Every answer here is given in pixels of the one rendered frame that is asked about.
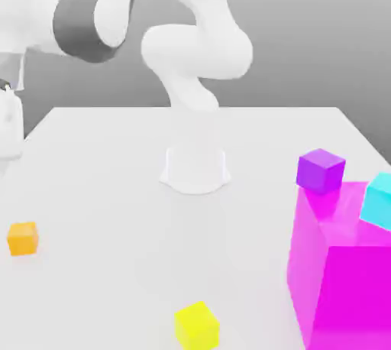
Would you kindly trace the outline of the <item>large magenta box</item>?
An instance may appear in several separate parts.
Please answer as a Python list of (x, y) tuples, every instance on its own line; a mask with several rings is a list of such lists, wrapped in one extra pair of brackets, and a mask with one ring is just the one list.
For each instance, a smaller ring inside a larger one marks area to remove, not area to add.
[(391, 231), (360, 219), (366, 188), (298, 190), (287, 283), (305, 350), (391, 350)]

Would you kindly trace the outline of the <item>small purple cube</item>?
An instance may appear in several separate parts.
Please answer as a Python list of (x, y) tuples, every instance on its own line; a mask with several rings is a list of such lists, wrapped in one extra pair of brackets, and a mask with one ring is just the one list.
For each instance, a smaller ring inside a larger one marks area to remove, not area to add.
[(341, 187), (346, 160), (324, 149), (315, 149), (299, 157), (296, 184), (317, 194)]

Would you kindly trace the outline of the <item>small cyan cube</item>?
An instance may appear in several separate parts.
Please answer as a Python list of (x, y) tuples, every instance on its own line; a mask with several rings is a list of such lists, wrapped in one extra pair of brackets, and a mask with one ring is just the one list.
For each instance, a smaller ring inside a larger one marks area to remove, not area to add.
[(368, 184), (360, 218), (391, 231), (391, 173), (378, 173)]

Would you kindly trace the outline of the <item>small yellow cube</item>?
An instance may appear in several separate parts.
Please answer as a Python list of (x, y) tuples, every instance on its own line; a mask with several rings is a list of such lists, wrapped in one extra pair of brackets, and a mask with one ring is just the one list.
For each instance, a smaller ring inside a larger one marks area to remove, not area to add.
[(219, 346), (220, 322), (203, 301), (175, 312), (174, 327), (182, 350), (212, 350)]

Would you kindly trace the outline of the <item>small orange cube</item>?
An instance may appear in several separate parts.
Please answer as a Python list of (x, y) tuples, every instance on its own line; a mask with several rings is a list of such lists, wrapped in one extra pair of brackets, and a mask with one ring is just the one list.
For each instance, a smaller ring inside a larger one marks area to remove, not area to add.
[(35, 254), (39, 242), (36, 223), (12, 224), (8, 231), (7, 242), (11, 256)]

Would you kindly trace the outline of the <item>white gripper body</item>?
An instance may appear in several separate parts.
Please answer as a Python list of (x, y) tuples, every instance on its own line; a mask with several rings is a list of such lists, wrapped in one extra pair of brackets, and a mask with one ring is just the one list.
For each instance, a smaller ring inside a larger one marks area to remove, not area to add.
[(0, 90), (0, 160), (18, 159), (24, 143), (23, 105), (15, 92)]

